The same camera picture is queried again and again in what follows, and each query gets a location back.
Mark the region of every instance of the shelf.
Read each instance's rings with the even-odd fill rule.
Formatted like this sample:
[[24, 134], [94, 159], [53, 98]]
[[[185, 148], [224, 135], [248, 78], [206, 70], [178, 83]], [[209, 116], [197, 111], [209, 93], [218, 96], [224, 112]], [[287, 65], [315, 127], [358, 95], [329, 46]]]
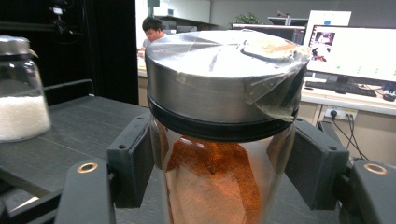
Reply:
[[204, 22], [204, 21], [192, 21], [192, 20], [183, 19], [183, 18], [174, 17], [174, 16], [155, 16], [155, 18], [157, 18], [161, 21], [175, 21], [177, 23], [177, 25], [194, 25], [194, 26], [198, 27], [198, 30], [200, 30], [199, 28], [202, 26], [209, 26], [209, 27], [217, 26], [216, 24], [212, 24], [212, 23], [208, 23], [208, 22]]

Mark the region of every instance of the glass jar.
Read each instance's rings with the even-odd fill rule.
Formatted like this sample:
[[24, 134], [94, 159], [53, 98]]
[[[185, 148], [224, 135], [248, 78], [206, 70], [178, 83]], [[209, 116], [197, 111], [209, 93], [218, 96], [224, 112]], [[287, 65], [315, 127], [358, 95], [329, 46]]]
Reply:
[[0, 142], [21, 141], [50, 129], [38, 68], [23, 37], [0, 35]]
[[235, 143], [190, 137], [150, 122], [165, 223], [264, 223], [294, 142], [294, 125]]
[[146, 48], [165, 223], [264, 223], [294, 142], [309, 50], [252, 31]]

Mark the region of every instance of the jar lid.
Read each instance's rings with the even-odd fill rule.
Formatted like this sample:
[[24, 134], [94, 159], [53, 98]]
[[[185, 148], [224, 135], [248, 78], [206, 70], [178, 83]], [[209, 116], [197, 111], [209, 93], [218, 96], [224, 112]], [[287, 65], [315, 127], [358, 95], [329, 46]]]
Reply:
[[30, 54], [29, 40], [24, 37], [0, 35], [0, 56]]
[[168, 35], [146, 48], [151, 112], [174, 131], [260, 139], [294, 122], [309, 48], [251, 30]]

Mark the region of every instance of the monitor screen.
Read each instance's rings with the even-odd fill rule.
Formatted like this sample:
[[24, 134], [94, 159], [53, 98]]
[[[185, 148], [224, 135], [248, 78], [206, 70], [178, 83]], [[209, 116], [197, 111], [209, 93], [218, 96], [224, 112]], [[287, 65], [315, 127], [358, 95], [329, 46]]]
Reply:
[[308, 71], [396, 81], [396, 28], [315, 25]]
[[304, 42], [304, 26], [233, 24], [233, 30], [243, 29], [279, 36], [300, 45]]

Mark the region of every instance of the desk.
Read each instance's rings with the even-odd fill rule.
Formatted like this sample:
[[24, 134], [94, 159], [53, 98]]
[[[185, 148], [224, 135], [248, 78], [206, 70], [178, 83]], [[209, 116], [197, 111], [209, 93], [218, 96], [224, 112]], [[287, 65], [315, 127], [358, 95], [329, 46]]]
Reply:
[[[318, 81], [306, 77], [305, 81]], [[300, 115], [317, 125], [318, 121], [332, 121], [325, 118], [324, 114], [327, 105], [339, 106], [358, 110], [355, 120], [354, 135], [358, 141], [361, 151], [373, 161], [384, 162], [396, 165], [396, 101], [389, 102], [382, 99], [382, 95], [377, 97], [360, 96], [356, 94], [339, 94], [335, 91], [321, 89], [308, 90], [302, 88], [301, 111]], [[338, 126], [350, 136], [349, 123], [347, 120], [337, 119]], [[347, 146], [347, 139], [333, 126], [340, 138], [343, 146]], [[359, 157], [357, 150], [349, 147], [351, 155]]]
[[[106, 149], [145, 107], [96, 96], [51, 106], [51, 130], [36, 138], [0, 144], [0, 177], [35, 196], [61, 189], [72, 165], [91, 158], [106, 160]], [[151, 174], [140, 209], [116, 209], [117, 222], [163, 223], [157, 173]], [[267, 223], [333, 224], [337, 211], [310, 211], [284, 175]]]

